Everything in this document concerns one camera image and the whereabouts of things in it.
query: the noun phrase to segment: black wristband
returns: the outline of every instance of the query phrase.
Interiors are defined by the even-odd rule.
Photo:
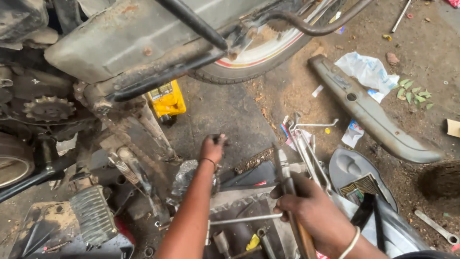
[[[198,163],[200,163],[201,160],[208,160],[208,161],[211,161],[211,163],[214,165],[214,171],[217,170],[217,165],[216,165],[216,163],[214,163],[214,161],[210,160],[209,158],[202,158],[202,159],[200,159],[200,160],[198,161]]]

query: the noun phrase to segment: silver bangle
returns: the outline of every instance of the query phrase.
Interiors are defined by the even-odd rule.
[[[342,255],[339,256],[339,259],[344,259],[345,256],[348,255],[348,253],[353,249],[353,247],[355,247],[356,243],[358,242],[359,236],[361,235],[361,229],[359,227],[355,227],[355,228],[356,228],[355,237],[353,237],[353,240],[351,241],[350,245],[342,253]]]

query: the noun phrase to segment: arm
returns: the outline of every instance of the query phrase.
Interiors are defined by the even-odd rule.
[[[335,206],[321,188],[312,180],[292,174],[298,197],[282,195],[280,186],[271,192],[278,199],[275,213],[292,211],[302,226],[311,234],[317,251],[337,259],[350,245],[356,230],[347,217]],[[388,259],[362,235],[345,259]]]
[[[201,259],[203,257],[214,166],[222,158],[225,139],[225,135],[221,134],[217,144],[214,144],[211,136],[203,141],[198,168],[156,253],[156,258]]]

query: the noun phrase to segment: hand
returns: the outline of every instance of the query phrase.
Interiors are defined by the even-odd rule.
[[[201,144],[200,161],[210,159],[214,164],[222,159],[224,153],[224,144],[227,141],[225,134],[220,134],[217,138],[217,144],[214,143],[215,135],[208,135]]]
[[[295,173],[291,177],[298,197],[282,195],[281,186],[276,186],[270,193],[273,199],[279,199],[273,212],[293,212],[313,237],[316,250],[338,258],[353,240],[355,227],[314,181]],[[287,215],[281,220],[288,221]]]

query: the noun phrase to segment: tire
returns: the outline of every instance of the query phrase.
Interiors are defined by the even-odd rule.
[[[331,6],[323,16],[317,21],[316,24],[320,26],[326,25],[337,13],[337,11],[345,4],[347,0],[340,0]],[[220,66],[216,63],[209,64],[198,70],[189,72],[189,76],[200,80],[202,82],[211,84],[235,84],[245,82],[261,76],[268,71],[281,65],[284,61],[288,60],[303,48],[308,42],[313,39],[312,36],[302,35],[296,42],[288,46],[285,50],[278,53],[267,62],[262,62],[258,65],[250,66],[248,68],[227,68]]]

